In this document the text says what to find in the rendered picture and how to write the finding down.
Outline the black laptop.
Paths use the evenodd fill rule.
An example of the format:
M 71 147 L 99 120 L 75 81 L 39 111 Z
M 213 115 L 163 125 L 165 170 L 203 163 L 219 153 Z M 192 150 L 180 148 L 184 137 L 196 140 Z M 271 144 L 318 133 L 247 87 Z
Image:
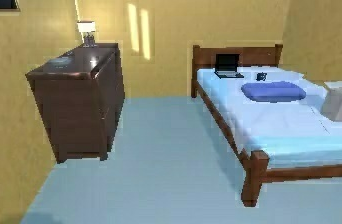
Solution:
M 243 78 L 238 72 L 239 59 L 239 54 L 217 54 L 215 74 L 219 78 Z

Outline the dark brown chest of drawers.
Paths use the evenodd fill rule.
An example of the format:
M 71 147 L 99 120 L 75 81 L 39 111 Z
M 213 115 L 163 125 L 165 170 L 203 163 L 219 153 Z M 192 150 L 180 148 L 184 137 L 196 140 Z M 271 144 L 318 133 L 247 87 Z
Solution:
M 125 99 L 119 46 L 80 45 L 59 57 L 72 63 L 56 68 L 47 61 L 26 74 L 55 159 L 105 160 Z

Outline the blue pillow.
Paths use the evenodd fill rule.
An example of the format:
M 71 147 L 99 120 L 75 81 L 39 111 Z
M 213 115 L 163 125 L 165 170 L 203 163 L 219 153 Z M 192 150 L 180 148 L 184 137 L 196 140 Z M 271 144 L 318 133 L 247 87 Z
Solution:
M 301 87 L 285 81 L 246 83 L 241 90 L 247 98 L 256 102 L 291 102 L 306 97 L 306 92 Z

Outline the brown wooden bed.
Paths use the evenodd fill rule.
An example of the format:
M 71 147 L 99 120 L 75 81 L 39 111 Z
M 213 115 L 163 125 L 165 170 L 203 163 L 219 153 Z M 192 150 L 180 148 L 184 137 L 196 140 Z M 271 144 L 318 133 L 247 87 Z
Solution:
M 302 74 L 279 67 L 283 46 L 192 48 L 191 96 L 201 97 L 245 171 L 241 200 L 257 204 L 264 183 L 342 177 L 342 122 L 320 114 L 326 90 Z M 243 78 L 219 78 L 217 54 L 239 54 Z M 260 72 L 265 81 L 257 81 Z M 290 82 L 302 100 L 256 102 L 246 83 Z

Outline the white shade table lamp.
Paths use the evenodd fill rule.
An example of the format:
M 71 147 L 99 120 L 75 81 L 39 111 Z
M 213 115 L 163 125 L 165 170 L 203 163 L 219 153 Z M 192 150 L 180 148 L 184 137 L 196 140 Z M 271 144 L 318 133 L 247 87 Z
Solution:
M 94 21 L 78 21 L 78 31 L 83 35 L 83 46 L 84 47 L 95 47 L 94 32 L 96 26 Z

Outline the grey round dish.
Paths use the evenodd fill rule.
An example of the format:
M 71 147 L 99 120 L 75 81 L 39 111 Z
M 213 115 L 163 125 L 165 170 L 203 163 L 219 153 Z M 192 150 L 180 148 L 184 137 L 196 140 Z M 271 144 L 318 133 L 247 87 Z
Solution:
M 48 63 L 56 68 L 63 68 L 71 64 L 72 59 L 70 57 L 58 57 L 49 60 Z

